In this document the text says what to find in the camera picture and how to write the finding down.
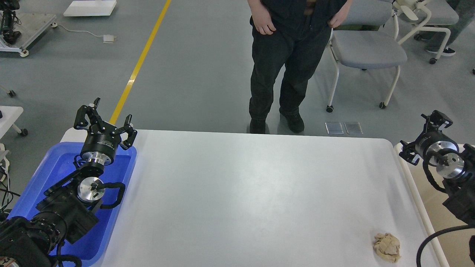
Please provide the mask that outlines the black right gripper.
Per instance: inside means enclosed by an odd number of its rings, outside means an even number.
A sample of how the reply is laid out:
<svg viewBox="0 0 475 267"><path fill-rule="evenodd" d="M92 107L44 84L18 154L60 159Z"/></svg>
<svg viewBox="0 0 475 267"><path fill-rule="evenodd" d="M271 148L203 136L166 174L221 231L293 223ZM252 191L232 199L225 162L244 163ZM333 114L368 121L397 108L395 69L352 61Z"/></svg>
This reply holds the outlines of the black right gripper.
<svg viewBox="0 0 475 267"><path fill-rule="evenodd" d="M434 110L431 114L421 114L425 124L421 135L414 142L406 142L400 140L402 150L399 156L406 162L417 166L421 157L424 161L435 162L435 158L427 156L431 151L438 152L443 149L451 149L460 152L458 144L443 134L441 127L444 129L453 125L453 120L445 113Z"/></svg>

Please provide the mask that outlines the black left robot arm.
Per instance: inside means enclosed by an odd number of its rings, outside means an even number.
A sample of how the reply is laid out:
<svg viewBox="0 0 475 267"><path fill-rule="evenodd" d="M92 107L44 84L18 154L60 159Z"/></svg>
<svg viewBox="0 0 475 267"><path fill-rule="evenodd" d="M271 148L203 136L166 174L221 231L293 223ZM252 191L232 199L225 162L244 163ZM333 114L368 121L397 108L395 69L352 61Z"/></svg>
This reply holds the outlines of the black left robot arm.
<svg viewBox="0 0 475 267"><path fill-rule="evenodd" d="M75 243L99 222L98 210L110 210L123 200L124 183L103 182L105 166L114 162L118 147L132 147L137 130L132 115L120 128L102 120L97 112L100 98L82 105L73 127L88 132L76 169L45 190L36 206L38 214L26 219L15 216L1 223L2 267L62 267L64 262L82 266L78 256L62 254L66 242Z"/></svg>

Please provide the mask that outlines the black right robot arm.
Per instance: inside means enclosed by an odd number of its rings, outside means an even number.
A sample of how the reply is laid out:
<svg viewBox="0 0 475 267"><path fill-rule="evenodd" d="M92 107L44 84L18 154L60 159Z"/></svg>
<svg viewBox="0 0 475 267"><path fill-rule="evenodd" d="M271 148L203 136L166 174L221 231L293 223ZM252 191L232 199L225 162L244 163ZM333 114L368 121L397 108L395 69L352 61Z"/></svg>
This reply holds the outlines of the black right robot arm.
<svg viewBox="0 0 475 267"><path fill-rule="evenodd" d="M428 182L437 191L448 195L443 205L464 225L429 235L417 250L418 267L421 266L423 249L429 242L449 232L473 229L475 224L474 147L464 144L464 150L460 151L458 144L444 135L441 127L448 128L453 124L444 113L435 110L421 116L425 119L423 131L413 142L400 141L402 150L399 157L415 166L422 161Z"/></svg>

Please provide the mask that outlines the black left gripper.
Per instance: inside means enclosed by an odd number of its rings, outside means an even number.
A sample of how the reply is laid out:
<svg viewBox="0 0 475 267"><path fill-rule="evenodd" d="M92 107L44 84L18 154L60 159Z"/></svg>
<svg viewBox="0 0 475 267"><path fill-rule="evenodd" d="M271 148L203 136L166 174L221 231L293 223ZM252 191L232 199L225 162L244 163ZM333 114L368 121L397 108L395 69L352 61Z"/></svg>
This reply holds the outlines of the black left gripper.
<svg viewBox="0 0 475 267"><path fill-rule="evenodd" d="M105 130L105 122L97 112L100 98L96 98L90 105L82 105L73 123L73 128L88 130L93 126L99 130ZM95 162L103 166L108 166L114 162L118 146L123 150L130 149L137 137L137 130L132 125L132 114L127 115L123 127L111 132L102 133L100 131L88 130L84 145L80 152L80 158L86 162Z"/></svg>

